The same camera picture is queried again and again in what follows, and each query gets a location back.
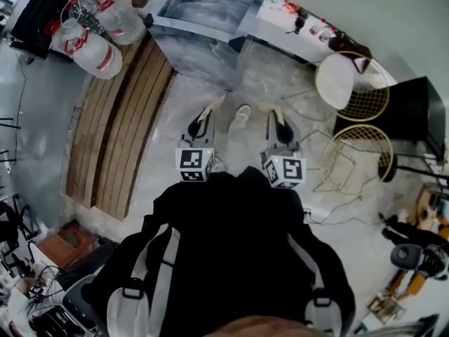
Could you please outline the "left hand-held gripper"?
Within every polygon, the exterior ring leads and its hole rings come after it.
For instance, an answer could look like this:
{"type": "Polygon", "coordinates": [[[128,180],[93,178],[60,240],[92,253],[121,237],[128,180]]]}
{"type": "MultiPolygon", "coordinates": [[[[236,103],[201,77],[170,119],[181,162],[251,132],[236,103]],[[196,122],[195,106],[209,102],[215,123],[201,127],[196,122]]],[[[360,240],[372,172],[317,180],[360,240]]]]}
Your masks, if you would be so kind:
{"type": "Polygon", "coordinates": [[[206,182],[215,162],[214,111],[225,99],[222,95],[212,101],[181,133],[175,150],[176,168],[183,182],[206,182]]]}

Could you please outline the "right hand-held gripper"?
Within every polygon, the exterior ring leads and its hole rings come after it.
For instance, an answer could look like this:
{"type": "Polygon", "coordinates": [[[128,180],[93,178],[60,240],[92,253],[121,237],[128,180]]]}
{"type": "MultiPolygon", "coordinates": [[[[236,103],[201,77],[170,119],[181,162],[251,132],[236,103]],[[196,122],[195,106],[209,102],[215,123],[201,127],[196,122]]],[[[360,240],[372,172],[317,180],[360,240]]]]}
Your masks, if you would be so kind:
{"type": "Polygon", "coordinates": [[[300,130],[283,115],[278,105],[258,103],[257,109],[268,114],[267,149],[261,153],[262,167],[273,188],[293,189],[305,183],[307,160],[300,156],[300,130]]]}

